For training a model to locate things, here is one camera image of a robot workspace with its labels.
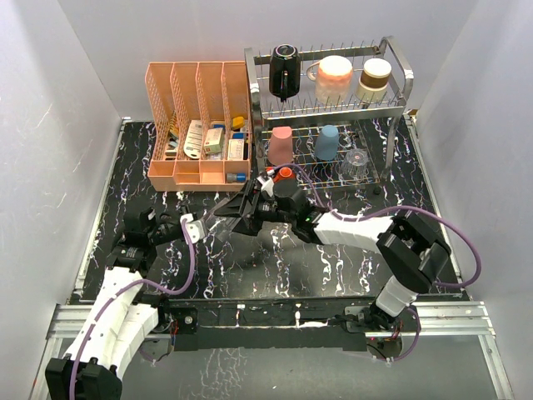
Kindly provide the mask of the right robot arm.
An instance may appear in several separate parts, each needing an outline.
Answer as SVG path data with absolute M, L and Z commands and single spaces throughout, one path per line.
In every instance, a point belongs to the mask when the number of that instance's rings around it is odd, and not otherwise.
M 341 215 L 312 203 L 293 179 L 272 187 L 249 181 L 220 202 L 214 214 L 226 219 L 234 233 L 256 236 L 265 222 L 287 223 L 304 243 L 346 245 L 382 255 L 391 277 L 371 305 L 349 319 L 377 330 L 391 330 L 400 322 L 401 313 L 430 291 L 451 255 L 446 242 L 412 211 L 368 219 Z

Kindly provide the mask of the clear faceted glass cup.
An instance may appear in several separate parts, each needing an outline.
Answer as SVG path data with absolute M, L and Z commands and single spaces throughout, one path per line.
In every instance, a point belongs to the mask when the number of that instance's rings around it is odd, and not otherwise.
M 237 217 L 218 217 L 213 212 L 202 217 L 202 223 L 207 235 L 212 235 L 220 242 L 226 242 L 238 224 Z

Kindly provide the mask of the small orange ceramic mug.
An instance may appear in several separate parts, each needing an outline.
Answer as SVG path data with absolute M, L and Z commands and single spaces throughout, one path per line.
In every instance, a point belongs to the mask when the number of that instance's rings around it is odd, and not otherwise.
M 278 182 L 281 180 L 293 179 L 295 177 L 296 175 L 290 167 L 281 167 L 276 170 L 273 180 L 274 182 Z

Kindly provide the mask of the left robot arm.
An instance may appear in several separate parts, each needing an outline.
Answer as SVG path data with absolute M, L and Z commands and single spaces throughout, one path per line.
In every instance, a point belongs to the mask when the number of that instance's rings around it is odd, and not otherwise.
M 113 239 L 102 286 L 79 334 L 62 357 L 47 363 L 45 379 L 52 399 L 119 399 L 122 377 L 150 331 L 161 333 L 172 312 L 161 304 L 142 303 L 137 295 L 148 286 L 160 294 L 177 296 L 192 284 L 195 257 L 185 282 L 170 289 L 148 279 L 157 247 L 176 240 L 194 247 L 195 216 L 183 206 L 179 212 L 157 214 L 153 207 L 128 213 Z

